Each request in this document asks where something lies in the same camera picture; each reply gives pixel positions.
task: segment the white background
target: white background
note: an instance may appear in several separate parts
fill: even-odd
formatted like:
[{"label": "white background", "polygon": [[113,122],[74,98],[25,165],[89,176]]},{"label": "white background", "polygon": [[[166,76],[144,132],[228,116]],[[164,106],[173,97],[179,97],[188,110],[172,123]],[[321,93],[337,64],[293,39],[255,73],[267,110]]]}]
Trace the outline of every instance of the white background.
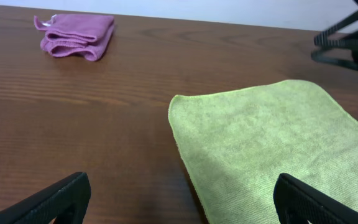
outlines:
[{"label": "white background", "polygon": [[[326,29],[358,9],[353,0],[0,0],[0,4],[306,30]],[[358,24],[344,31],[356,28]]]}]

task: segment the white wall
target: white wall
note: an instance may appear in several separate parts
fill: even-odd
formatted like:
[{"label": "white wall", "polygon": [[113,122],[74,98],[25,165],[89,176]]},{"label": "white wall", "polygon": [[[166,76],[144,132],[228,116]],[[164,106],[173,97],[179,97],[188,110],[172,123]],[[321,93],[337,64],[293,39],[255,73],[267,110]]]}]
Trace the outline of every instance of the white wall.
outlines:
[{"label": "white wall", "polygon": [[353,0],[0,0],[0,4],[306,30],[328,28],[358,8]]}]

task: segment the black object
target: black object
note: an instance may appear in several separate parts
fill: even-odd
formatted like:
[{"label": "black object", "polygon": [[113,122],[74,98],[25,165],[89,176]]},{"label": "black object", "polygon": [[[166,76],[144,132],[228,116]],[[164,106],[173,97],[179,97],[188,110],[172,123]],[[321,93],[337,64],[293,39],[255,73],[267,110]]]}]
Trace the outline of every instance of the black object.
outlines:
[{"label": "black object", "polygon": [[356,211],[289,174],[280,174],[273,198],[281,224],[358,224]]},{"label": "black object", "polygon": [[0,212],[0,224],[82,223],[91,186],[84,172],[76,172]]},{"label": "black object", "polygon": [[[328,39],[330,35],[336,33],[338,30],[352,24],[355,21],[358,21],[358,11],[317,35],[314,38],[314,44],[320,48],[311,53],[311,58],[316,62],[338,65],[358,71],[358,31],[349,34],[339,40]],[[332,49],[351,50],[353,61],[323,56],[325,52]]]}]

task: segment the cloth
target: cloth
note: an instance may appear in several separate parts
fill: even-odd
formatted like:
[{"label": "cloth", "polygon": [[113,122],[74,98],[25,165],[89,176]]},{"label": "cloth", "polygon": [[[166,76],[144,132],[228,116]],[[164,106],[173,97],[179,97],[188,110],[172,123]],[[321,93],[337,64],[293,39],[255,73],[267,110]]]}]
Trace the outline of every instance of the cloth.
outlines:
[{"label": "cloth", "polygon": [[168,118],[211,224],[279,223],[282,172],[358,212],[358,122],[314,83],[177,95]]},{"label": "cloth", "polygon": [[99,60],[114,30],[113,16],[89,14],[58,14],[49,21],[34,16],[34,26],[45,31],[41,49],[54,57],[73,53],[90,61]]}]

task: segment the brown wooden surface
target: brown wooden surface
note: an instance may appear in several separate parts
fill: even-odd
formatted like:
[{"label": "brown wooden surface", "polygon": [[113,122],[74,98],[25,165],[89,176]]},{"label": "brown wooden surface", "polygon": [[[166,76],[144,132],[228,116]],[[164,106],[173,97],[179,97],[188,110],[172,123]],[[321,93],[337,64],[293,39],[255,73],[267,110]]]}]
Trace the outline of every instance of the brown wooden surface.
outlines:
[{"label": "brown wooden surface", "polygon": [[85,171],[85,223],[205,222],[167,119],[176,94],[295,78],[358,120],[358,73],[311,61],[315,32],[117,16],[88,62],[40,50],[33,15],[56,13],[0,6],[0,210]]}]

